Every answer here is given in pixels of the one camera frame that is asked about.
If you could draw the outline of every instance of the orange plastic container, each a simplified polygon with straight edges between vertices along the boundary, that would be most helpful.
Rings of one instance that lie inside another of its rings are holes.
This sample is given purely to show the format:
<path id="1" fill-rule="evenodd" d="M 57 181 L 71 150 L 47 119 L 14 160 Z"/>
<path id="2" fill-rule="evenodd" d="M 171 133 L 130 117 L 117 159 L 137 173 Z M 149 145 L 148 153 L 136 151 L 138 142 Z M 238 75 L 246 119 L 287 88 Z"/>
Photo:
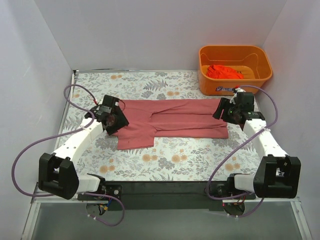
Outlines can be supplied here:
<path id="1" fill-rule="evenodd" d="M 212 64 L 231 67 L 244 79 L 214 79 L 207 77 L 208 67 Z M 199 51 L 199 87 L 204 95 L 233 95 L 232 88 L 239 85 L 261 87 L 272 76 L 272 68 L 266 53 L 257 46 L 207 45 Z M 246 91 L 258 91 L 244 88 Z"/>

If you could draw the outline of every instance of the folded cloth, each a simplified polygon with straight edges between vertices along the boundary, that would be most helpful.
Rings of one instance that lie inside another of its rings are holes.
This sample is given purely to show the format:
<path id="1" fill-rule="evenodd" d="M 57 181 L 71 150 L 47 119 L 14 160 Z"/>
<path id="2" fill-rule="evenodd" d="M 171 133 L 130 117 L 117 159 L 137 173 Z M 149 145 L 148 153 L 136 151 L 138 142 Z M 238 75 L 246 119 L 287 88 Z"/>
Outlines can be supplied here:
<path id="1" fill-rule="evenodd" d="M 208 67 L 206 76 L 212 79 L 244 79 L 244 76 L 233 68 L 214 64 Z"/>
<path id="2" fill-rule="evenodd" d="M 212 117 L 219 99 L 123 100 L 129 125 L 118 130 L 118 150 L 154 146 L 155 137 L 227 139 L 227 123 Z"/>

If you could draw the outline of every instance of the floral tablecloth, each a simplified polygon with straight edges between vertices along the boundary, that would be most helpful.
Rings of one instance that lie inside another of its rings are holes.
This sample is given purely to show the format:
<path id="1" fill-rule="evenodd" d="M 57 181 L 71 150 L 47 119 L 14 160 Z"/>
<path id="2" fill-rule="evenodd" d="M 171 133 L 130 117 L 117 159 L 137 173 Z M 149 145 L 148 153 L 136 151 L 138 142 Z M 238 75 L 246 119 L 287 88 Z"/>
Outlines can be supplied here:
<path id="1" fill-rule="evenodd" d="M 77 84 L 88 88 L 100 100 L 105 94 L 120 99 L 165 100 L 206 99 L 198 85 L 197 72 L 80 73 Z M 91 97 L 75 88 L 71 100 L 87 109 Z M 63 132 L 76 129 L 84 113 L 69 106 Z M 103 132 L 84 152 L 76 165 L 78 174 L 97 174 L 109 181 L 205 181 L 234 148 L 247 139 L 241 129 L 228 125 L 228 139 L 156 137 L 154 147 L 117 150 L 118 138 Z M 61 146 L 68 137 L 61 137 Z M 254 173 L 260 160 L 250 143 L 233 155 L 214 180 L 226 180 L 231 173 Z"/>

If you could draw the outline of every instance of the white wall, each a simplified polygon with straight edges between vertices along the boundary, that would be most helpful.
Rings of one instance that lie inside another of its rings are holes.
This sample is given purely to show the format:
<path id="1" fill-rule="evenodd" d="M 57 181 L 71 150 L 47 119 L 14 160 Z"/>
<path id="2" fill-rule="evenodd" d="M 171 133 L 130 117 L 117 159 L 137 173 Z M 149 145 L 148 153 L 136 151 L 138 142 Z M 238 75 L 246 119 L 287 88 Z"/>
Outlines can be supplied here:
<path id="1" fill-rule="evenodd" d="M 320 239 L 320 1 L 287 0 L 265 41 L 274 77 L 265 89 L 275 98 L 279 120 L 272 134 L 301 160 L 298 195 L 314 239 Z M 258 96 L 266 118 L 274 110 Z"/>
<path id="2" fill-rule="evenodd" d="M 262 46 L 286 0 L 35 0 L 72 69 L 197 69 L 208 44 Z"/>
<path id="3" fill-rule="evenodd" d="M 29 143 L 56 134 L 72 71 L 33 0 L 0 0 L 0 239 L 18 240 L 30 208 L 11 181 L 16 155 Z M 17 180 L 29 193 L 38 179 L 39 157 L 54 142 L 22 156 Z"/>

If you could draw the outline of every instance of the logo on bin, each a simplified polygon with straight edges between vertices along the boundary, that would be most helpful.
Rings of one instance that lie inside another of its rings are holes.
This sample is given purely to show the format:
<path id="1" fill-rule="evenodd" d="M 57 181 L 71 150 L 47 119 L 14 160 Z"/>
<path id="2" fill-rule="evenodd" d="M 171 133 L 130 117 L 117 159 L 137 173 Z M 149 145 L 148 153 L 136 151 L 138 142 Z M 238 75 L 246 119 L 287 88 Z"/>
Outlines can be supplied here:
<path id="1" fill-rule="evenodd" d="M 229 87 L 223 87 L 223 86 L 218 86 L 216 89 L 215 89 L 217 92 L 219 91 L 228 91 L 228 92 L 232 92 L 233 89 L 232 88 L 229 88 Z"/>

